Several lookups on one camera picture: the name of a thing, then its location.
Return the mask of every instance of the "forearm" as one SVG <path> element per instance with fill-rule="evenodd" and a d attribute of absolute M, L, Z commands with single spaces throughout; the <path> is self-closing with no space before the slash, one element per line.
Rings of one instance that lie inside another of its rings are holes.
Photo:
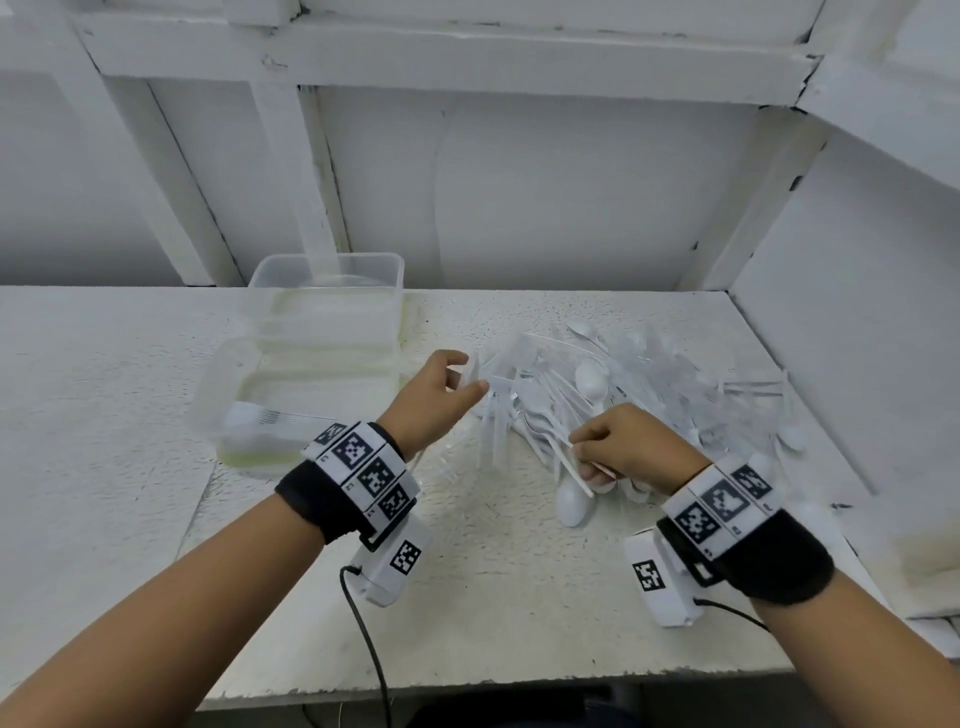
<path fill-rule="evenodd" d="M 183 722 L 323 547 L 268 497 L 87 627 L 0 704 L 0 726 Z"/>
<path fill-rule="evenodd" d="M 960 676 L 846 574 L 802 604 L 754 607 L 845 728 L 960 725 Z"/>

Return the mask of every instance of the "white tabletop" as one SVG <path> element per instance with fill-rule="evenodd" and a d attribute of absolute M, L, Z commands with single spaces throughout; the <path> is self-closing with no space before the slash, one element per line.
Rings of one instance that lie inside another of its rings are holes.
<path fill-rule="evenodd" d="M 241 332 L 237 289 L 0 288 L 0 696 L 138 584 L 271 492 L 215 463 L 183 424 L 204 364 Z M 576 317 L 643 320 L 702 368 L 772 374 L 723 293 L 429 291 L 407 295 L 405 355 L 549 334 Z M 812 418 L 820 474 L 849 467 Z M 511 438 L 509 476 L 478 473 L 465 420 L 420 463 L 434 544 L 398 603 L 361 604 L 391 689 L 789 667 L 724 613 L 657 627 L 621 541 L 653 507 L 600 498 L 585 527 L 553 511 L 550 473 Z M 850 477 L 844 471 L 842 476 Z M 211 691 L 206 707 L 371 694 L 376 677 L 328 547 Z M 716 598 L 741 608 L 726 586 Z"/>

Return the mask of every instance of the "white plastic device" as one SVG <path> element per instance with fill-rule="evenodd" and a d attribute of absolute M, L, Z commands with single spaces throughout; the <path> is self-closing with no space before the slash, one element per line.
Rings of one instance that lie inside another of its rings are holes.
<path fill-rule="evenodd" d="M 360 573 L 348 573 L 347 581 L 371 604 L 389 607 L 400 596 L 410 572 L 431 543 L 430 528 L 410 513 L 376 551 L 365 546 L 357 549 L 350 563 Z"/>
<path fill-rule="evenodd" d="M 655 527 L 623 541 L 623 551 L 654 620 L 661 627 L 688 627 L 704 613 L 694 597 L 704 594 L 684 562 Z"/>

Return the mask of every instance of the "clear plastic container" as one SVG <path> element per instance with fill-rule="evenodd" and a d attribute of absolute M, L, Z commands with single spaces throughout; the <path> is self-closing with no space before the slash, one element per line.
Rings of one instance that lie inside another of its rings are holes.
<path fill-rule="evenodd" d="M 269 255 L 240 305 L 251 336 L 325 344 L 395 345 L 403 307 L 403 258 L 337 255 L 340 273 L 314 279 L 306 255 Z"/>
<path fill-rule="evenodd" d="M 187 422 L 216 447 L 225 465 L 284 474 L 325 428 L 298 415 L 376 419 L 399 389 L 398 362 L 391 345 L 230 339 L 207 364 Z"/>

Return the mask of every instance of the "hand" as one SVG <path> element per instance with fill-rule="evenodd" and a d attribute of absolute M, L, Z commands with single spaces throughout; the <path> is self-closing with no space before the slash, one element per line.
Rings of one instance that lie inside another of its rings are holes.
<path fill-rule="evenodd" d="M 639 407 L 618 404 L 570 433 L 580 475 L 597 484 L 610 478 L 590 463 L 649 483 L 661 493 L 679 491 L 710 461 L 684 438 Z"/>
<path fill-rule="evenodd" d="M 487 394 L 489 385 L 485 381 L 474 381 L 457 390 L 460 375 L 447 366 L 466 364 L 467 359 L 463 352 L 446 349 L 430 354 L 376 421 L 396 440 L 405 460 L 412 460 L 446 435 Z"/>

